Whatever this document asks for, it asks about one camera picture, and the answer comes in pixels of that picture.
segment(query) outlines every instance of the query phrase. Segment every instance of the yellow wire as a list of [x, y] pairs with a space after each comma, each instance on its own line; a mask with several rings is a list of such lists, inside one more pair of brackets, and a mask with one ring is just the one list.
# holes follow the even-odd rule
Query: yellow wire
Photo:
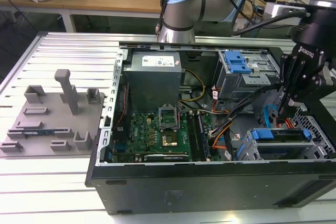
[[186, 69], [185, 71], [191, 73], [197, 80], [200, 81], [200, 83], [202, 84], [202, 88], [203, 88], [203, 90], [202, 90], [202, 93], [199, 95], [199, 97], [192, 98], [192, 99], [181, 99], [181, 100], [179, 100], [179, 101], [180, 101], [180, 102], [194, 102], [194, 101], [198, 101], [198, 100], [201, 99], [201, 98], [204, 96], [204, 94], [205, 94], [205, 86], [204, 86], [204, 83], [203, 83], [203, 81], [200, 79], [200, 77], [198, 77], [198, 75], [195, 74], [193, 71], [191, 71], [191, 70], [189, 70], [189, 69]]

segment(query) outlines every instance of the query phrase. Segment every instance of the metal table surface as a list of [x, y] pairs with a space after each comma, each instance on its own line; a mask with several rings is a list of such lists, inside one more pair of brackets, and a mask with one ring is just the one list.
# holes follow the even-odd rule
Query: metal table surface
[[[109, 88], [119, 41], [156, 42], [149, 35], [49, 33], [38, 36], [0, 85], [0, 141], [25, 103], [30, 84], [61, 92], [55, 70], [68, 68], [78, 92]], [[280, 47], [290, 40], [198, 37], [197, 42]], [[334, 98], [325, 99], [333, 112]], [[0, 159], [0, 223], [336, 223], [336, 190], [300, 209], [109, 216], [84, 185], [89, 157]]]

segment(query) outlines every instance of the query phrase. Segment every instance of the robotic arm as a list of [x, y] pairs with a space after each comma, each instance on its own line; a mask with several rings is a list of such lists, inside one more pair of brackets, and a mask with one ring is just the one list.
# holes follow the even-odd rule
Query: robotic arm
[[195, 21], [222, 22], [230, 14], [234, 7], [229, 0], [168, 0], [159, 42], [195, 43]]
[[278, 107], [283, 119], [293, 116], [307, 99], [320, 100], [336, 90], [332, 68], [336, 58], [336, 0], [310, 0], [309, 5], [287, 4], [285, 9], [305, 8], [306, 17], [294, 27], [296, 43], [280, 61], [283, 97]]

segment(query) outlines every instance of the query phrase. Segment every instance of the chip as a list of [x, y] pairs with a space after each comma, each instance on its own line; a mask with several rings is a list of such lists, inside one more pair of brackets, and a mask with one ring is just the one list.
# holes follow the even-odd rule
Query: chip
[[161, 137], [162, 146], [177, 146], [177, 132], [163, 132]]

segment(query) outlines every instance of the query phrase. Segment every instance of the green circuit board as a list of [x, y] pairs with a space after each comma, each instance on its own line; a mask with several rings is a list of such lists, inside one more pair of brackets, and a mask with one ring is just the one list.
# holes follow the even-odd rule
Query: green circuit board
[[[186, 117], [185, 113], [180, 114], [180, 129], [177, 132], [161, 132], [158, 113], [133, 113], [130, 138], [125, 152], [133, 154], [185, 154], [190, 157], [191, 161], [192, 155]], [[164, 122], [174, 122], [174, 115], [166, 115], [164, 120]], [[212, 128], [210, 115], [204, 114], [202, 120], [204, 129], [206, 131], [210, 130]], [[171, 143], [167, 144], [164, 141], [165, 139], [170, 139]]]
[[176, 146], [163, 146], [160, 132], [159, 115], [157, 113], [133, 113], [131, 119], [131, 135], [127, 143], [127, 153], [180, 153], [190, 154], [186, 115], [180, 117], [180, 130], [170, 132], [176, 135]]

